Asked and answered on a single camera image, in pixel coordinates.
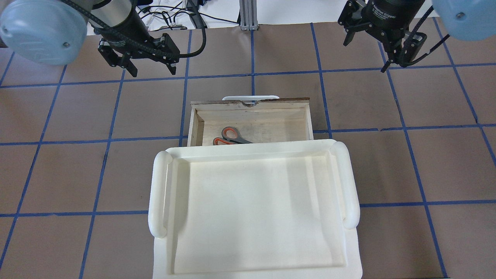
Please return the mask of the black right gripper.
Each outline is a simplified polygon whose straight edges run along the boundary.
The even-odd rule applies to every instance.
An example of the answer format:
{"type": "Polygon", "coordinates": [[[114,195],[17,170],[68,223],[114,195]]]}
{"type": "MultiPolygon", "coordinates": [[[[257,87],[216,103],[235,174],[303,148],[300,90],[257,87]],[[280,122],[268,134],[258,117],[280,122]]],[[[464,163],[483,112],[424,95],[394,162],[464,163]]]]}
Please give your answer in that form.
{"type": "Polygon", "coordinates": [[[379,41],[387,54],[382,73],[394,64],[416,64],[425,58],[417,58],[417,54],[427,39],[418,32],[426,17],[413,30],[409,26],[423,4],[423,0],[348,0],[337,20],[346,32],[343,45],[348,46],[355,33],[364,31],[379,41]]]}

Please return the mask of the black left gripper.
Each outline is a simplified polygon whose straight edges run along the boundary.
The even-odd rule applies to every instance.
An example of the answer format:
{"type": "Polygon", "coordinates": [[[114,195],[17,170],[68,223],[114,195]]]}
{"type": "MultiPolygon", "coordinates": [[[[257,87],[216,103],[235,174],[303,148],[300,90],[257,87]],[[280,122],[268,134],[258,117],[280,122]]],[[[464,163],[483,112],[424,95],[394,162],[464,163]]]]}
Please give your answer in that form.
{"type": "MultiPolygon", "coordinates": [[[[141,42],[148,48],[164,53],[179,55],[179,48],[176,46],[172,37],[167,33],[162,33],[161,37],[149,37],[141,42]]],[[[104,58],[110,67],[120,67],[125,69],[132,77],[138,76],[138,69],[135,67],[131,59],[151,59],[155,62],[162,62],[172,75],[176,75],[176,63],[179,58],[169,55],[156,55],[141,47],[132,45],[124,40],[110,41],[102,38],[99,42],[98,53],[104,58]]]]}

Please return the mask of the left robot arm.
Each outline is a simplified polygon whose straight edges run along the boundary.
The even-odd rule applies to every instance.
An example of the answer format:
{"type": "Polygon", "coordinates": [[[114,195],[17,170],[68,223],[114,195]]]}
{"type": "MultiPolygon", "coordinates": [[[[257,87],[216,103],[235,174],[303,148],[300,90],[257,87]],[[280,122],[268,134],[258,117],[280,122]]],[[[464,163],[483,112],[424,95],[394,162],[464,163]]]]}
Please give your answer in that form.
{"type": "Polygon", "coordinates": [[[110,67],[138,76],[134,59],[160,62],[176,74],[179,49],[164,33],[152,37],[136,8],[147,0],[2,0],[1,47],[46,65],[73,62],[87,25],[101,35],[98,53],[110,67]]]}

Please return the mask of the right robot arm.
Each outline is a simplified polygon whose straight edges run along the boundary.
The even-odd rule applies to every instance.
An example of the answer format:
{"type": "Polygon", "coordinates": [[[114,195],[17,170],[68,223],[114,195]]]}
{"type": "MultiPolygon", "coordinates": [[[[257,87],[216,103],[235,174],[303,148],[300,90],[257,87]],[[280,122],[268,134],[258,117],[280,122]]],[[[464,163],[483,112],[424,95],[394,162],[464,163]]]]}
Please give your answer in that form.
{"type": "Polygon", "coordinates": [[[388,60],[381,69],[381,72],[385,72],[392,64],[403,68],[417,64],[450,37],[479,41],[496,33],[494,0],[433,0],[417,24],[410,29],[411,22],[423,4],[423,0],[346,1],[337,20],[346,32],[343,45],[349,45],[356,33],[367,32],[382,44],[387,54],[388,60]],[[427,34],[419,32],[419,29],[434,11],[444,21],[448,34],[427,53],[418,55],[427,39],[427,34]]]}

